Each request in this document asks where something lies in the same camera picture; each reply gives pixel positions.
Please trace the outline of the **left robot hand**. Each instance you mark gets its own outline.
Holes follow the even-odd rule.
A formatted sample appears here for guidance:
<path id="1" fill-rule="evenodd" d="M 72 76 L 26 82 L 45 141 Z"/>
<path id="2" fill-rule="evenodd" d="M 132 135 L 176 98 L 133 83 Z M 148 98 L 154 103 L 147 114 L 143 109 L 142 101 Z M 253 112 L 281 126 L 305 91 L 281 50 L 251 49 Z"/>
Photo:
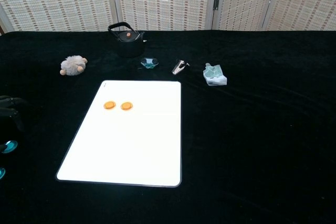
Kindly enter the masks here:
<path id="1" fill-rule="evenodd" d="M 17 147 L 16 137 L 25 132 L 20 111 L 28 105 L 22 98 L 1 96 L 1 153 L 10 153 Z"/>

